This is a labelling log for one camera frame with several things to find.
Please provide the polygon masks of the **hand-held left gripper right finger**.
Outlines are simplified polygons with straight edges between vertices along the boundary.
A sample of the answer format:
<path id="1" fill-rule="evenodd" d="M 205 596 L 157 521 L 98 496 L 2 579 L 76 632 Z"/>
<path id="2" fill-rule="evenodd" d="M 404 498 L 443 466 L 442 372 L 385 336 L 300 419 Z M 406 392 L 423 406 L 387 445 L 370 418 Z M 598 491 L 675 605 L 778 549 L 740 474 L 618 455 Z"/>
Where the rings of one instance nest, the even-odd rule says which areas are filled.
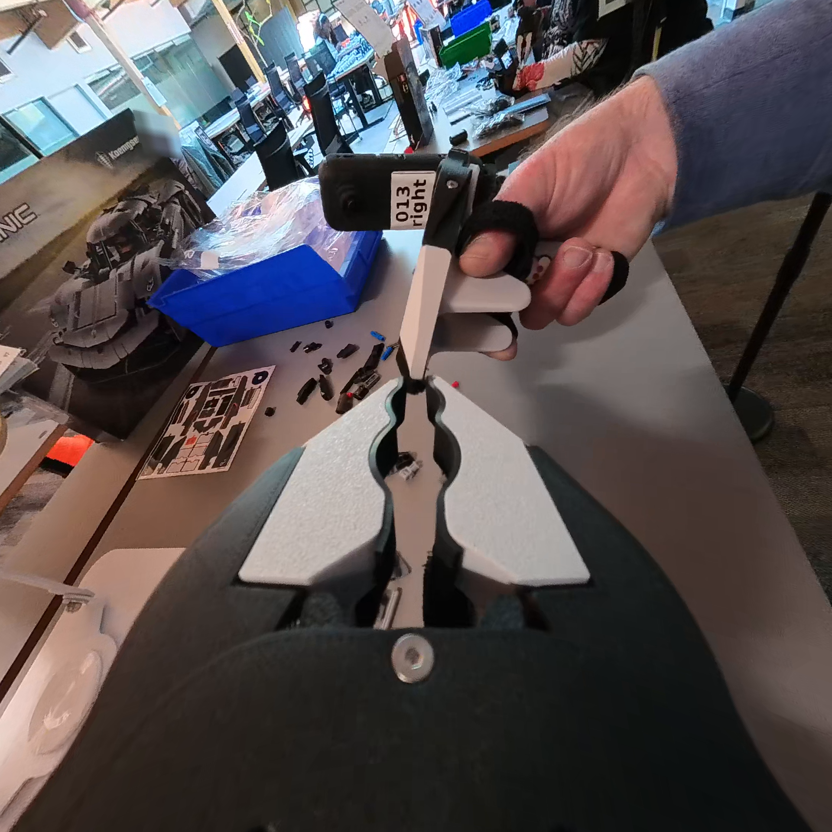
<path id="1" fill-rule="evenodd" d="M 438 376 L 432 455 L 444 476 L 431 550 L 431 623 L 469 625 L 469 592 L 583 587 L 590 581 L 529 447 Z"/>

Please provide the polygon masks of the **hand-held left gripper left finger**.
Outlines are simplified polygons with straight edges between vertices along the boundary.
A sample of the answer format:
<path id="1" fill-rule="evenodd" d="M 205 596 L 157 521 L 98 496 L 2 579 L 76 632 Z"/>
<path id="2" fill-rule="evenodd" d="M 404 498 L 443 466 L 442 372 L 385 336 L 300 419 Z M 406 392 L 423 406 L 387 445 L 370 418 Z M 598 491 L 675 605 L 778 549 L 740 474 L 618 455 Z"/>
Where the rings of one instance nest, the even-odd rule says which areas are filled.
<path id="1" fill-rule="evenodd" d="M 393 499 L 404 380 L 383 384 L 301 450 L 238 572 L 247 584 L 328 592 L 373 625 L 396 565 Z"/>

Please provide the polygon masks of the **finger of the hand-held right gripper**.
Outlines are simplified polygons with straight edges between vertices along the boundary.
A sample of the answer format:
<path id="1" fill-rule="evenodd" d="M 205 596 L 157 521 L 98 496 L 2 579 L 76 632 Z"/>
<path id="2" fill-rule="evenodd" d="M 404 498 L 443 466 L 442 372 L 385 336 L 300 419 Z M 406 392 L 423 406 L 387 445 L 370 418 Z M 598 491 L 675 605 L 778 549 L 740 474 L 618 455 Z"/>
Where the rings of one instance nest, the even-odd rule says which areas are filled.
<path id="1" fill-rule="evenodd" d="M 400 352 L 411 380 L 424 378 L 451 265 L 450 251 L 421 247 L 400 327 Z"/>

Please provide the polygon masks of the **person's right forearm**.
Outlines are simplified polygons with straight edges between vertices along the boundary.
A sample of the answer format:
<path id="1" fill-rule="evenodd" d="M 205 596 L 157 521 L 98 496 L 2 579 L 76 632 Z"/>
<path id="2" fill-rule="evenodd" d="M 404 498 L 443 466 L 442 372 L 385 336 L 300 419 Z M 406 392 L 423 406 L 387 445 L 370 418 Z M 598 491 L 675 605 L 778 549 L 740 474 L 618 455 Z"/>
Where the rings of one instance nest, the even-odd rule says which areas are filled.
<path id="1" fill-rule="evenodd" d="M 830 193 L 831 2 L 771 2 L 640 68 L 676 143 L 667 228 Z"/>

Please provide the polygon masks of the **lego sticker sheet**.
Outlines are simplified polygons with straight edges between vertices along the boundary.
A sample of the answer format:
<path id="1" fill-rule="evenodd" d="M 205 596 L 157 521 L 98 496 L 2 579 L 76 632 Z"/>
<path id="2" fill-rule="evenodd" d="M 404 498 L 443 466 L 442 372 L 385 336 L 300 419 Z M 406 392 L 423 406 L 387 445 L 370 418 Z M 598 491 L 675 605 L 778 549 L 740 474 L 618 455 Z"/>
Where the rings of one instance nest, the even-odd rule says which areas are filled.
<path id="1" fill-rule="evenodd" d="M 227 471 L 275 371 L 275 365 L 263 366 L 190 384 L 138 479 Z"/>

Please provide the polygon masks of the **black lego set box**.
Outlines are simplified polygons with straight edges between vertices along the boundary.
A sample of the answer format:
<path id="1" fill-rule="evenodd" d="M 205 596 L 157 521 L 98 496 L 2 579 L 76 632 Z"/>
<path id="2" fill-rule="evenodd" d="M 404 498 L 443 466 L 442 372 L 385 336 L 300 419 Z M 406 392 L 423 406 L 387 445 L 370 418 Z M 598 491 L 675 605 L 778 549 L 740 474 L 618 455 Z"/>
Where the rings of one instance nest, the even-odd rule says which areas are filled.
<path id="1" fill-rule="evenodd" d="M 215 214 L 152 126 L 124 110 L 1 188 L 2 346 L 36 364 L 15 390 L 92 439 L 127 439 L 202 346 L 151 297 Z"/>

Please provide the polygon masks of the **person's right hand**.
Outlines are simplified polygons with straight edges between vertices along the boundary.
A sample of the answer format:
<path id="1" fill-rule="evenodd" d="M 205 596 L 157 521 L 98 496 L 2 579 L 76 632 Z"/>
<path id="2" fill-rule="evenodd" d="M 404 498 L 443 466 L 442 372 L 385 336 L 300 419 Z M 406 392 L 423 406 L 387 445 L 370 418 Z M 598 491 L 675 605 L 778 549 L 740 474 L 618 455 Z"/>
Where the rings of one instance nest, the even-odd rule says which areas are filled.
<path id="1" fill-rule="evenodd" d="M 677 175 L 671 122 L 643 76 L 547 140 L 505 180 L 502 202 L 525 205 L 561 246 L 532 286 L 523 327 L 583 321 L 608 292 L 614 252 L 631 260 L 670 207 Z"/>

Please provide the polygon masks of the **black office chair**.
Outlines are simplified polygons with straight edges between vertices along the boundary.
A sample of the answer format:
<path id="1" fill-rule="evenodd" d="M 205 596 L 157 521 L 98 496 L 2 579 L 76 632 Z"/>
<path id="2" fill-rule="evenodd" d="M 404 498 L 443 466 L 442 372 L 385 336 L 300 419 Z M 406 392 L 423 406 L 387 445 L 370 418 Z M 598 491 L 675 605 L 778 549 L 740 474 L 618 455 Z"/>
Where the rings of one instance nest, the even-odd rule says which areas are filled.
<path id="1" fill-rule="evenodd" d="M 319 71 L 310 81 L 307 81 L 304 86 L 304 95 L 309 104 L 322 156 L 353 154 L 352 148 L 338 125 L 323 71 Z"/>
<path id="2" fill-rule="evenodd" d="M 306 178 L 282 122 L 279 121 L 271 132 L 262 133 L 254 142 L 254 150 L 270 192 Z"/>

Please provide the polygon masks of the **pile of clear plastic bags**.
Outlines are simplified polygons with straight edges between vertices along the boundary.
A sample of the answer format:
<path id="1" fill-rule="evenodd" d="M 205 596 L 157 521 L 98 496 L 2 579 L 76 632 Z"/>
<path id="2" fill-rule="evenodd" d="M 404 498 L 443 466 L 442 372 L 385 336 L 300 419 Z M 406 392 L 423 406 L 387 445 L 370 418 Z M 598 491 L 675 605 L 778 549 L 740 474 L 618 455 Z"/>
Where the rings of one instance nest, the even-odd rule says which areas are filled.
<path id="1" fill-rule="evenodd" d="M 199 280 L 210 280 L 307 245 L 338 270 L 358 238 L 359 232 L 328 225 L 319 179 L 312 176 L 235 202 L 157 260 L 170 270 L 189 270 Z"/>

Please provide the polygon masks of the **black upright box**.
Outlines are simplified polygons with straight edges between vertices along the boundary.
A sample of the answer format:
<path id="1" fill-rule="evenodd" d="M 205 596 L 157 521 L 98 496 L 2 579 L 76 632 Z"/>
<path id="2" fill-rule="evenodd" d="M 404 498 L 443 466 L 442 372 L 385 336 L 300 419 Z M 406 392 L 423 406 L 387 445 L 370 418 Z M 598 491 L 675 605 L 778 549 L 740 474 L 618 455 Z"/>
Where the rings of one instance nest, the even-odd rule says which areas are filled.
<path id="1" fill-rule="evenodd" d="M 407 38 L 394 41 L 382 60 L 409 146 L 418 151 L 431 141 L 433 123 Z"/>

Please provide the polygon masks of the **blue plastic bin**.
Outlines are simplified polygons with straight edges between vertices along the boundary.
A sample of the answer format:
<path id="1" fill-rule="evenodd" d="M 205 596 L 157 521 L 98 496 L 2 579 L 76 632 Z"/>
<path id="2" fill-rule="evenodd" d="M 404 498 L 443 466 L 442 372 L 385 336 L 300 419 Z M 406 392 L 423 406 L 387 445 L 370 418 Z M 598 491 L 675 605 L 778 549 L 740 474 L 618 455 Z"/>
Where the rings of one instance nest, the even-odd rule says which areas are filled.
<path id="1" fill-rule="evenodd" d="M 213 347 L 348 315 L 359 306 L 382 236 L 356 232 L 338 269 L 301 244 L 207 280 L 175 270 L 148 305 Z"/>

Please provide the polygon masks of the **green plastic bin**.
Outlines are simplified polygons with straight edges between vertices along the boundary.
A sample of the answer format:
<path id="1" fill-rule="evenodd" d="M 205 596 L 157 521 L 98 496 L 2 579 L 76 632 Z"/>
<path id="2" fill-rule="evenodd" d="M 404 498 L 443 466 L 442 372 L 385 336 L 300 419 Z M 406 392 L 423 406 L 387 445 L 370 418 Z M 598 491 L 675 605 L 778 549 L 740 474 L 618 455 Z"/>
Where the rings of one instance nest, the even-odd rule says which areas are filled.
<path id="1" fill-rule="evenodd" d="M 487 56 L 492 51 L 492 29 L 486 19 L 462 36 L 455 36 L 439 51 L 439 61 L 444 68 L 464 65 Z"/>

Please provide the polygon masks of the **orange plastic object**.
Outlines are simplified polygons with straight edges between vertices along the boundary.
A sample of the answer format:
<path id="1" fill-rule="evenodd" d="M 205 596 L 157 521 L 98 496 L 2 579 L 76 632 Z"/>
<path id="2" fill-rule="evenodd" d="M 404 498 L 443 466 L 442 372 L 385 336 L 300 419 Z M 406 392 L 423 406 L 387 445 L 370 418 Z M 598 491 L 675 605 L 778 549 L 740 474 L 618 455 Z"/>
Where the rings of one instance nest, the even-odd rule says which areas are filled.
<path id="1" fill-rule="evenodd" d="M 95 441 L 87 436 L 64 434 L 46 453 L 44 461 L 48 459 L 53 463 L 74 468 L 94 444 Z"/>

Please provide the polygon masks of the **black pole stand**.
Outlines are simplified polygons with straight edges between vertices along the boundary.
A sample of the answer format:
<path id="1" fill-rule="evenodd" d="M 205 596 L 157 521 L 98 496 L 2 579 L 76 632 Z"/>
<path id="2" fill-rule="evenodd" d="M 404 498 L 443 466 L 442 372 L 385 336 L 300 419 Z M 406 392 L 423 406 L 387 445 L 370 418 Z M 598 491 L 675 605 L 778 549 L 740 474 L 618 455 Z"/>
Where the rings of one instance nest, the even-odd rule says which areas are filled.
<path id="1" fill-rule="evenodd" d="M 770 403 L 763 396 L 749 389 L 745 382 L 785 300 L 802 274 L 830 206 L 830 193 L 817 192 L 813 196 L 796 237 L 777 271 L 770 293 L 734 372 L 729 382 L 723 385 L 747 438 L 753 444 L 762 441 L 770 434 L 774 427 L 775 414 Z"/>

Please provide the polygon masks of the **white book stand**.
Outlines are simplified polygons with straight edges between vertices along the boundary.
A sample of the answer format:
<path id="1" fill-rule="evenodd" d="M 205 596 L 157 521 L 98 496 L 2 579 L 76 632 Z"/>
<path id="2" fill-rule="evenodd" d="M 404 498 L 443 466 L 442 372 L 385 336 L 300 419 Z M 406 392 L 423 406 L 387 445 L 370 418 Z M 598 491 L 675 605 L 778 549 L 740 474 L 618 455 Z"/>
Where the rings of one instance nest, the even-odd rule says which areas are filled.
<path id="1" fill-rule="evenodd" d="M 88 717 L 120 646 L 182 547 L 123 548 L 81 579 L 92 592 L 63 611 L 2 713 L 2 792 L 44 776 Z"/>

